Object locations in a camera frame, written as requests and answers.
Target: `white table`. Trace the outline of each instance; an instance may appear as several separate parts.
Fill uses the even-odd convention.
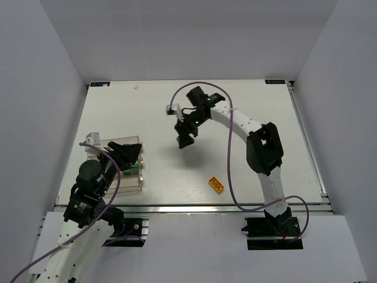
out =
[[[176,118],[165,108],[173,93],[189,81],[118,81],[108,87],[90,87],[75,142],[61,183],[57,205],[66,205],[78,168],[87,154],[78,144],[89,132],[102,140],[139,135],[143,142],[144,185],[141,192],[119,194],[116,205],[218,205],[231,204],[226,175],[228,129],[207,121],[199,127],[193,145],[178,148],[174,130]],[[307,202],[320,203],[320,187],[309,160],[287,86],[267,85],[264,80],[212,80],[231,95],[234,106],[261,123],[277,125],[285,155],[282,182],[286,196],[300,195]],[[190,107],[186,94],[175,100]],[[203,85],[211,95],[216,89]],[[225,186],[218,195],[209,185],[213,176]],[[246,145],[234,136],[232,179],[241,203],[263,203],[257,175],[246,162]]]

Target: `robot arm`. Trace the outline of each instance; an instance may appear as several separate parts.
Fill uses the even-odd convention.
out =
[[[198,126],[208,119],[230,127],[230,109],[223,96],[218,93],[208,96],[200,87],[195,87],[187,94],[187,98],[195,106],[190,114],[183,113],[177,104],[172,107],[169,105],[166,109],[168,115],[177,116],[174,128],[178,132],[180,149],[194,143],[193,137],[198,135]],[[246,143],[246,160],[259,177],[265,204],[284,199],[280,179],[283,148],[276,126],[273,123],[261,124],[238,110],[233,110],[233,132]],[[285,200],[267,207],[264,214],[275,231],[292,217]]]
[[[212,120],[229,128],[230,110],[226,101],[217,103],[210,111]],[[246,143],[246,159],[249,166],[258,175],[265,204],[276,199],[283,199],[284,192],[280,178],[283,149],[275,125],[272,123],[262,125],[235,109],[233,110],[233,132]],[[270,133],[271,135],[272,132],[274,136],[263,139],[263,134]],[[287,208],[288,204],[284,200],[267,207],[265,211],[276,218],[278,215],[284,214]]]
[[[85,142],[99,147],[99,134],[89,134]],[[123,171],[137,161],[141,144],[120,145],[110,142],[106,149]],[[64,212],[58,240],[58,245],[62,248],[50,257],[37,283],[82,282],[87,268],[105,241],[112,234],[120,235],[125,228],[123,211],[110,206],[83,235],[63,246],[63,243],[82,232],[104,210],[105,202],[102,197],[117,174],[113,163],[102,153],[96,150],[86,152],[97,156],[98,160],[87,160],[80,166],[76,184],[72,187],[70,201]]]

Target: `white enclosure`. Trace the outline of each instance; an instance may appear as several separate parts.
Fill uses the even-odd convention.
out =
[[[188,81],[110,82],[108,87],[89,87],[75,143],[60,188],[57,204],[66,205],[72,184],[86,152],[78,144],[92,131],[102,140],[139,136],[143,142],[143,190],[119,194],[119,205],[196,205],[232,204],[226,173],[229,131],[220,123],[207,121],[199,127],[193,145],[178,148],[177,119],[166,116],[166,105],[173,93]],[[225,89],[234,107],[251,119],[276,124],[282,141],[282,183],[285,195],[299,195],[309,203],[321,202],[320,188],[309,160],[295,110],[285,84],[271,85],[264,80],[210,81]],[[192,107],[186,94],[175,103]],[[208,95],[217,89],[201,85]],[[218,195],[208,184],[215,176],[225,186]],[[232,177],[241,203],[264,203],[257,174],[246,162],[245,142],[234,135]]]
[[[56,247],[51,238],[59,237],[62,213],[50,212],[45,223],[34,258]],[[242,225],[242,215],[153,215],[143,248],[103,248],[85,282],[366,280],[344,216],[313,216],[302,251],[248,251],[245,235],[237,233]],[[45,264],[31,272],[41,273]]]

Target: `purple cable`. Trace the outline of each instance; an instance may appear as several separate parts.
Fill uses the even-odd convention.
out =
[[[232,177],[230,175],[230,149],[232,147],[232,134],[233,134],[233,102],[232,102],[232,99],[230,98],[230,95],[225,90],[223,90],[221,87],[219,87],[218,85],[215,85],[215,84],[212,84],[212,83],[208,83],[206,81],[193,81],[191,83],[188,83],[188,84],[185,84],[185,85],[181,86],[173,94],[173,97],[171,98],[171,101],[170,101],[170,108],[173,105],[173,100],[176,97],[176,95],[178,94],[178,92],[181,91],[182,89],[184,89],[185,87],[188,87],[188,86],[193,85],[193,84],[206,84],[206,85],[210,85],[210,86],[212,86],[214,88],[217,88],[218,90],[222,91],[225,94],[225,96],[228,98],[228,100],[229,100],[230,120],[229,120],[229,137],[228,137],[228,149],[227,149],[227,175],[228,175],[229,190],[230,190],[230,194],[232,196],[234,204],[240,210],[242,210],[242,211],[245,211],[245,212],[255,212],[257,210],[261,210],[263,208],[266,208],[266,207],[268,207],[270,205],[274,205],[277,202],[283,201],[284,199],[276,199],[276,200],[274,200],[272,202],[269,202],[269,203],[267,203],[265,205],[262,205],[262,206],[259,206],[258,208],[253,208],[253,209],[246,209],[246,208],[243,208],[242,206],[240,206],[240,204],[237,202],[236,197],[234,195],[233,186],[232,186]],[[291,242],[291,241],[295,241],[295,240],[299,239],[305,233],[305,231],[307,229],[307,226],[309,224],[309,207],[307,206],[307,203],[300,196],[287,196],[285,199],[293,199],[293,198],[301,200],[302,203],[305,205],[305,208],[306,208],[306,222],[305,222],[305,226],[302,229],[301,233],[298,234],[298,236],[296,236],[295,238],[290,239],[287,242]]]
[[[70,238],[69,240],[67,240],[66,242],[64,242],[62,245],[65,246],[65,245],[68,245],[70,244],[71,242],[73,242],[74,240],[76,240],[78,237],[80,237],[82,234],[84,234],[87,230],[89,230],[95,223],[96,221],[100,220],[100,218],[102,217],[103,214],[105,214],[106,210],[111,206],[111,203],[113,202],[113,200],[115,199],[117,193],[118,193],[118,190],[119,190],[119,186],[120,186],[120,178],[121,178],[121,175],[120,175],[120,170],[119,170],[119,167],[117,165],[117,163],[115,162],[115,160],[105,151],[99,149],[97,146],[93,146],[91,144],[87,144],[87,143],[80,143],[79,144],[80,146],[86,146],[86,147],[90,147],[92,149],[95,149],[95,150],[98,150],[99,152],[101,152],[104,156],[106,156],[115,166],[115,168],[117,169],[117,174],[118,174],[118,183],[117,183],[117,187],[115,188],[115,191],[114,191],[114,194],[112,195],[111,199],[109,200],[109,202],[105,205],[104,209],[102,210],[102,212],[88,225],[86,226],[80,233],[77,233],[75,236],[73,236],[72,238]],[[12,280],[10,281],[10,283],[14,283],[17,278],[23,274],[26,270],[28,270],[30,267],[32,267],[33,265],[37,264],[39,261],[45,259],[46,257],[58,252],[61,250],[61,247],[60,246],[57,246],[56,248],[50,250],[48,253],[46,253],[45,255],[41,256],[40,258],[36,259],[35,261],[31,262],[28,266],[26,266],[25,268],[23,268],[19,273],[17,273],[13,278]]]

